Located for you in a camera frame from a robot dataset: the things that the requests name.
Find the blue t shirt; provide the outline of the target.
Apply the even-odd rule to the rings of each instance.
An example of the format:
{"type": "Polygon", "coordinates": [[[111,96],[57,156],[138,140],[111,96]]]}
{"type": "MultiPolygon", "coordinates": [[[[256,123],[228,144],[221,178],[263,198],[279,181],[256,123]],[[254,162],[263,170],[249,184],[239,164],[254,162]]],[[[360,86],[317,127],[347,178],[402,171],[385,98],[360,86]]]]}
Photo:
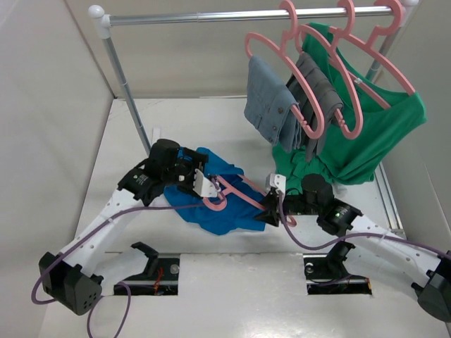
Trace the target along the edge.
{"type": "MultiPolygon", "coordinates": [[[[209,161],[204,168],[204,174],[207,177],[220,175],[255,201],[260,202],[264,198],[238,176],[244,175],[243,169],[226,162],[208,148],[199,147],[197,151],[209,156],[209,161]]],[[[211,210],[200,198],[185,194],[174,186],[165,188],[163,195],[172,206],[190,205],[191,208],[178,209],[179,216],[188,223],[197,223],[203,230],[215,235],[225,235],[233,230],[262,232],[266,227],[266,223],[253,219],[261,211],[234,194],[226,196],[227,205],[222,211],[211,210]]],[[[209,199],[214,206],[220,201],[219,198],[209,199]]]]}

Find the pink plastic hanger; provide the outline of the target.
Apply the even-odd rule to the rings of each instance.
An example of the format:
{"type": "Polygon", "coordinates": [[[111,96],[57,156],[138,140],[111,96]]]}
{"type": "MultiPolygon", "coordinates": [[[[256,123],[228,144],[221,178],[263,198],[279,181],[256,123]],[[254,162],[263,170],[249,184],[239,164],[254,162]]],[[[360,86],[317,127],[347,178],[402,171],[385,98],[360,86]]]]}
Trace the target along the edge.
{"type": "MultiPolygon", "coordinates": [[[[264,190],[262,190],[260,187],[258,187],[256,184],[254,184],[253,181],[249,180],[244,175],[238,175],[238,176],[241,178],[241,180],[245,184],[250,186],[254,191],[260,193],[263,197],[266,196],[266,192],[264,190]]],[[[206,206],[208,208],[210,208],[211,210],[222,211],[227,205],[226,196],[229,195],[229,194],[234,194],[235,196],[241,198],[242,200],[246,201],[247,203],[249,203],[253,207],[259,209],[260,211],[267,211],[267,209],[265,208],[264,205],[262,205],[258,201],[255,201],[251,197],[247,196],[246,194],[241,192],[239,189],[236,189],[235,186],[233,186],[231,183],[229,183],[227,180],[225,180],[222,176],[220,176],[220,175],[213,175],[213,176],[211,176],[211,182],[214,185],[216,183],[218,183],[218,184],[221,184],[222,186],[224,186],[224,189],[222,189],[221,191],[219,191],[219,188],[215,188],[215,189],[218,190],[218,195],[222,196],[221,197],[221,201],[219,202],[219,205],[217,207],[214,206],[213,202],[206,202],[206,198],[204,198],[204,202],[206,202],[206,206]]],[[[289,215],[287,217],[287,224],[290,227],[296,227],[297,226],[297,221],[292,216],[289,215]]]]}

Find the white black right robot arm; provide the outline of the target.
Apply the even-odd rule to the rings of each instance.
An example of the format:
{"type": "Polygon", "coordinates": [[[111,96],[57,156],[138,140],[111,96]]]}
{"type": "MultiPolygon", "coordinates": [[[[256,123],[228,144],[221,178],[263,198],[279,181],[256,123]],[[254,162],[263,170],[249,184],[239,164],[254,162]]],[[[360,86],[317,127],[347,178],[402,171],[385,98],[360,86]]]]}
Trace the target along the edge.
{"type": "Polygon", "coordinates": [[[404,239],[335,198],[331,184],[319,174],[288,189],[283,175],[266,178],[266,210],[257,216],[283,225],[296,245],[307,251],[328,249],[326,269],[345,280],[360,275],[378,280],[415,300],[427,314],[450,322],[450,252],[404,239]],[[333,239],[316,246],[301,243],[288,226],[290,215],[316,215],[317,225],[333,239]]]}

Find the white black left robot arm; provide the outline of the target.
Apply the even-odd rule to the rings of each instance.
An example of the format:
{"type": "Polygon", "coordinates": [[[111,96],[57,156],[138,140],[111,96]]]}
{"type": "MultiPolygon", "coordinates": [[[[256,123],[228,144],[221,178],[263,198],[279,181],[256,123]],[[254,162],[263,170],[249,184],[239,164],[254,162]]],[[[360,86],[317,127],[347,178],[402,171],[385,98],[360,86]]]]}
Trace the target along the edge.
{"type": "Polygon", "coordinates": [[[208,161],[208,155],[199,151],[169,139],[158,140],[148,157],[119,181],[105,207],[85,230],[57,254],[47,252],[40,258],[37,285],[52,301],[84,315],[128,277],[153,277],[159,254],[142,242],[107,260],[104,254],[139,212],[155,210],[152,202],[166,187],[203,197],[208,161]]]}

